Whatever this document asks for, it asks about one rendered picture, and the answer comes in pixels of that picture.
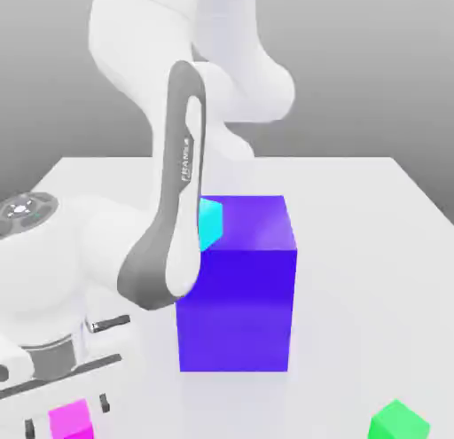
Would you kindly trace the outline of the large blue box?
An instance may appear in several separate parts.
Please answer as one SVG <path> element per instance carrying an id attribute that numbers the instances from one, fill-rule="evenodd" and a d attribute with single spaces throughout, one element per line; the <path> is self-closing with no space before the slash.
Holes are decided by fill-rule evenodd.
<path id="1" fill-rule="evenodd" d="M 281 195 L 205 196 L 223 205 L 223 236 L 201 252 L 176 304 L 183 372 L 288 368 L 298 249 Z"/>

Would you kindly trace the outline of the small cyan cube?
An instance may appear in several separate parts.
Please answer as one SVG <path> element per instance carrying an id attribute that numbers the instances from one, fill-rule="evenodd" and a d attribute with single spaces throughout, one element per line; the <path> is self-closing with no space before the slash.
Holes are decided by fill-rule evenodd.
<path id="1" fill-rule="evenodd" d="M 204 252 L 223 236 L 223 205 L 201 198 L 199 207 L 200 251 Z"/>

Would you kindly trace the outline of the small magenta cube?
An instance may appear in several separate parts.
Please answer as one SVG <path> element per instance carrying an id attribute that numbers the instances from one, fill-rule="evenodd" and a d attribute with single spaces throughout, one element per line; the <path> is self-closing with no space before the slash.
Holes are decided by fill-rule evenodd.
<path id="1" fill-rule="evenodd" d="M 48 412 L 51 439 L 94 439 L 89 406 L 77 400 Z"/>

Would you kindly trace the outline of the small green cube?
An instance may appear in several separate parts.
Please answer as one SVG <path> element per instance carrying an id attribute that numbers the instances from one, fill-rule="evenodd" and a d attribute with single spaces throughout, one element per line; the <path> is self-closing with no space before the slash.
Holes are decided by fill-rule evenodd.
<path id="1" fill-rule="evenodd" d="M 367 439 L 428 439 L 430 424 L 395 399 L 372 416 Z"/>

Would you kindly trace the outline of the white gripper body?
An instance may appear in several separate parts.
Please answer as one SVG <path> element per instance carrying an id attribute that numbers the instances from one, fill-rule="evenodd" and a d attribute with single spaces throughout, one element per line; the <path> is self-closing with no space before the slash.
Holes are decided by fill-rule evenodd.
<path id="1" fill-rule="evenodd" d="M 26 420 L 41 420 L 54 409 L 99 395 L 102 378 L 121 361 L 120 354 L 112 354 L 56 380 L 32 379 L 0 388 L 0 430 L 22 431 Z"/>

